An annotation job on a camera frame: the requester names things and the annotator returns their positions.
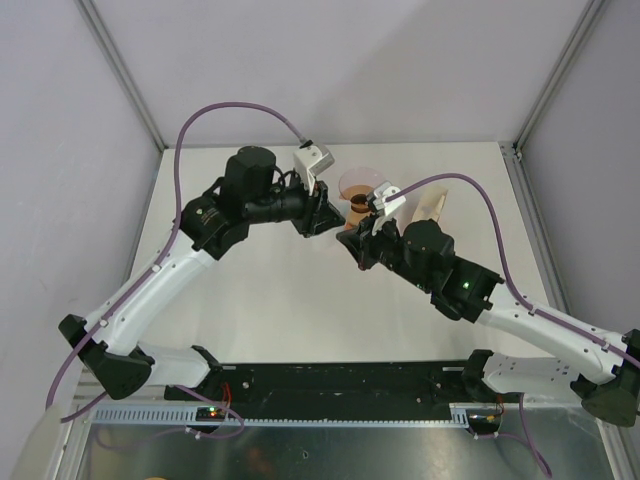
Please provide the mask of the clear pink plastic dripper cone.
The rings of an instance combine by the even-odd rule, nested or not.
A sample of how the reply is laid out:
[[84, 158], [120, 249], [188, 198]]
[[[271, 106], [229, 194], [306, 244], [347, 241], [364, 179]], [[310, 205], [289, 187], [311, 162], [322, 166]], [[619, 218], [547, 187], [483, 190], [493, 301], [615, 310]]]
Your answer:
[[378, 170], [370, 167], [356, 167], [347, 170], [339, 179], [338, 188], [341, 192], [353, 185], [369, 185], [375, 188], [386, 181], [386, 177]]

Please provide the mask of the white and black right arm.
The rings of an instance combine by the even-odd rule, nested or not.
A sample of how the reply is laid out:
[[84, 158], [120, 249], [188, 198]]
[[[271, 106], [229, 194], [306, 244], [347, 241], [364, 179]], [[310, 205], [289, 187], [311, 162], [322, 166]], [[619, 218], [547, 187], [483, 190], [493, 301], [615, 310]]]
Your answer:
[[461, 376], [463, 393], [526, 393], [577, 401], [592, 416], [632, 427], [639, 415], [639, 333], [603, 330], [512, 292], [498, 273], [456, 255], [454, 240], [433, 220], [395, 221], [379, 231], [369, 218], [336, 238], [366, 271], [382, 265], [429, 295], [445, 317], [513, 335], [546, 352], [519, 359], [476, 351]]

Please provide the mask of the cream coffee filter holder stack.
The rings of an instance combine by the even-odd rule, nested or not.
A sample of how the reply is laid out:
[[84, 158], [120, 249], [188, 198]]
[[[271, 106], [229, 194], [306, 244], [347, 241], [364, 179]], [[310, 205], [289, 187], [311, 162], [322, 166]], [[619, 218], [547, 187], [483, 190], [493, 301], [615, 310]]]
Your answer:
[[438, 223], [447, 199], [448, 190], [431, 184], [424, 188], [411, 221], [433, 220]]

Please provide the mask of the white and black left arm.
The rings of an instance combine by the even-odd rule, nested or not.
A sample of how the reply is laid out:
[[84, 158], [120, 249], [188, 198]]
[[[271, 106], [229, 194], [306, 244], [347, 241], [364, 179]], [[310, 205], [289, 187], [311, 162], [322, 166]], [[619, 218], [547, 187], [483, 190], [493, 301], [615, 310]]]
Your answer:
[[111, 399], [146, 386], [181, 385], [202, 400], [219, 392], [219, 365], [205, 348], [159, 347], [141, 338], [178, 293], [247, 238], [251, 226], [289, 221], [309, 238], [343, 225], [317, 178], [334, 162], [328, 149], [308, 142], [293, 159], [293, 170], [282, 173], [270, 150], [240, 148], [223, 176], [179, 209], [156, 258], [96, 311], [60, 322], [61, 334]]

